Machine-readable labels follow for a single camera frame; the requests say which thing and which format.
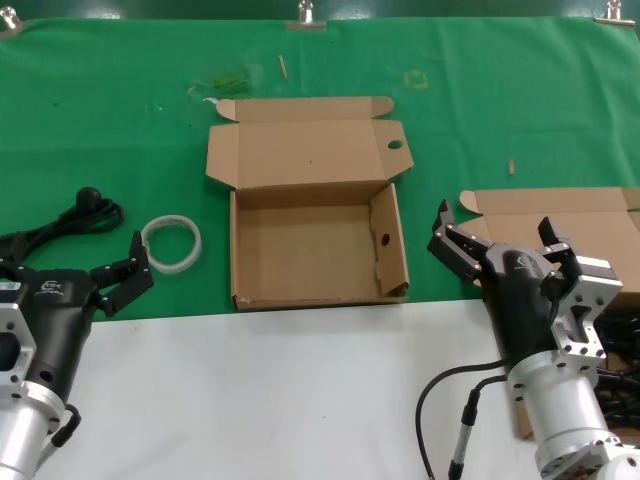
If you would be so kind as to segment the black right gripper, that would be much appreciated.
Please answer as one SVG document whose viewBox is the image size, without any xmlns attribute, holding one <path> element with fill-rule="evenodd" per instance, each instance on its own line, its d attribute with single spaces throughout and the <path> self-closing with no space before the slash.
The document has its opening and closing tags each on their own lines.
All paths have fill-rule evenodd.
<svg viewBox="0 0 640 480">
<path fill-rule="evenodd" d="M 450 203 L 444 199 L 432 226 L 427 250 L 460 280 L 480 278 L 482 298 L 492 322 L 504 369 L 554 350 L 551 323 L 558 312 L 560 287 L 544 287 L 554 271 L 579 275 L 571 241 L 546 216 L 538 225 L 543 247 L 534 250 L 506 243 L 489 243 L 461 229 Z"/>
</svg>

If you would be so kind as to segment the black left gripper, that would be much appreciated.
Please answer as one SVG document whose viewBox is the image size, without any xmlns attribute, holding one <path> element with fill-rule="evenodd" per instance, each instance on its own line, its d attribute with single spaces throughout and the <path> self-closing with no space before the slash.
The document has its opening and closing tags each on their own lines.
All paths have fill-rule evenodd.
<svg viewBox="0 0 640 480">
<path fill-rule="evenodd" d="M 97 308 L 113 317 L 153 285 L 142 233 L 135 231 L 128 256 L 92 269 L 1 269 L 1 301 L 19 306 L 36 344 L 25 379 L 50 390 L 69 390 Z M 97 286 L 99 296 L 97 306 Z"/>
</svg>

